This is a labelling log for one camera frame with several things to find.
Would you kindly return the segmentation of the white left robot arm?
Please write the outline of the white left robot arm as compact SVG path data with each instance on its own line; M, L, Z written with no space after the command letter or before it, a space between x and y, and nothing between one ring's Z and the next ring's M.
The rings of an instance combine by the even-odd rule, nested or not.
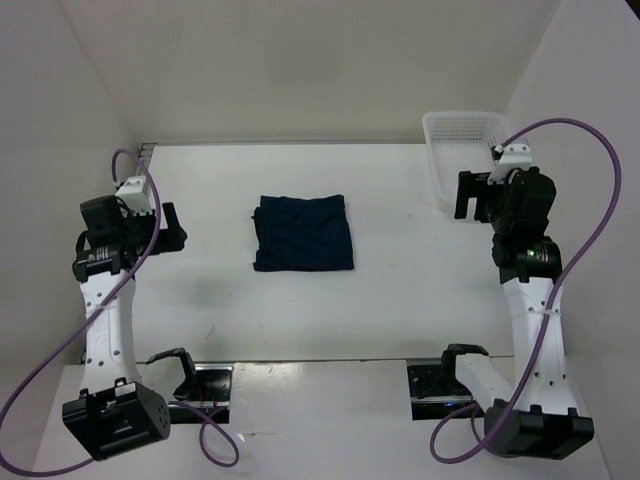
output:
M95 461L163 441L171 429L165 399L144 386L134 353L134 267L151 255L182 250L187 233L173 203L137 212L116 195L80 206L86 228L72 271L90 325L79 397L62 407L66 428Z

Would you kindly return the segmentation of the navy blue shorts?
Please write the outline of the navy blue shorts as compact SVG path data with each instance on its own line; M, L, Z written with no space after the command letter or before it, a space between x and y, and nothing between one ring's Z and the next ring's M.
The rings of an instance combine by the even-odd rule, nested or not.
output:
M299 199L263 195L252 220L258 240L257 272L334 272L355 268L341 194Z

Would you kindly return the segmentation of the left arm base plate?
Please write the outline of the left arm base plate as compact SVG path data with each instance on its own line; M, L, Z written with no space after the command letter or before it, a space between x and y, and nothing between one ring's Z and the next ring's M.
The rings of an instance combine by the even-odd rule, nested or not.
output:
M171 401L189 404L216 423L228 424L233 371L231 364L196 364L194 379L176 387Z

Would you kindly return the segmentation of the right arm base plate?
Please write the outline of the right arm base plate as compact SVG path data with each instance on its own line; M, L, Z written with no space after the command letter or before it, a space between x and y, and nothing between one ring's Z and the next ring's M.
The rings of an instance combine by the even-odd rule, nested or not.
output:
M470 391L444 372L440 359L408 360L406 371L413 421L441 420L473 401Z

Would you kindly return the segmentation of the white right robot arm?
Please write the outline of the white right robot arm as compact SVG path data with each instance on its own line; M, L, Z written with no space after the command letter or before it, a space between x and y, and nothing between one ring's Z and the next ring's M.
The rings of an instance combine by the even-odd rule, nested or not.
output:
M484 415L490 453L506 457L562 460L594 437L591 418L578 411L569 387L559 297L549 295L563 271L559 247L546 235L556 197L554 182L536 167L511 170L495 182L489 173L458 176L454 216L474 218L493 229L492 258L508 303L515 372L511 385L477 345L451 344L438 370L450 393L467 389Z

